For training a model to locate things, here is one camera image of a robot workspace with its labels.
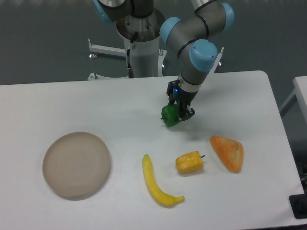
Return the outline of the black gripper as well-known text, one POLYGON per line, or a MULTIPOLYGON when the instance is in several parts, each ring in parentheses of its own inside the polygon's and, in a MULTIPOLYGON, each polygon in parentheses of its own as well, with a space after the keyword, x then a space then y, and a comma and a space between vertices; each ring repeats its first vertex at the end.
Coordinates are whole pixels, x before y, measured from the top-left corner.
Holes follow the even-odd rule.
POLYGON ((189 120, 195 115, 195 110, 191 107, 191 102, 195 98, 196 92, 188 92, 179 86, 179 80, 170 81, 167 86, 166 94, 168 96, 168 105, 173 105, 175 102, 179 107, 178 121, 189 120))

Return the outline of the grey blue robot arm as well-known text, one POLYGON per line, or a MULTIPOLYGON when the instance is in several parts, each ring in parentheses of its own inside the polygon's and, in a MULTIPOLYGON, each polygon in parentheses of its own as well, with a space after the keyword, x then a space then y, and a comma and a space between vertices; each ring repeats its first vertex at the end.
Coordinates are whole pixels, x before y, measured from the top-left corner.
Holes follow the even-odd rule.
POLYGON ((216 0, 193 0, 194 16, 183 21, 165 19, 152 0, 95 0, 101 21, 115 23, 125 41, 128 77, 156 76, 159 41, 182 63, 178 78, 168 83, 168 105, 161 116, 169 127, 190 119, 195 111, 191 102, 213 69, 218 56, 209 38, 231 27, 232 7, 216 0))

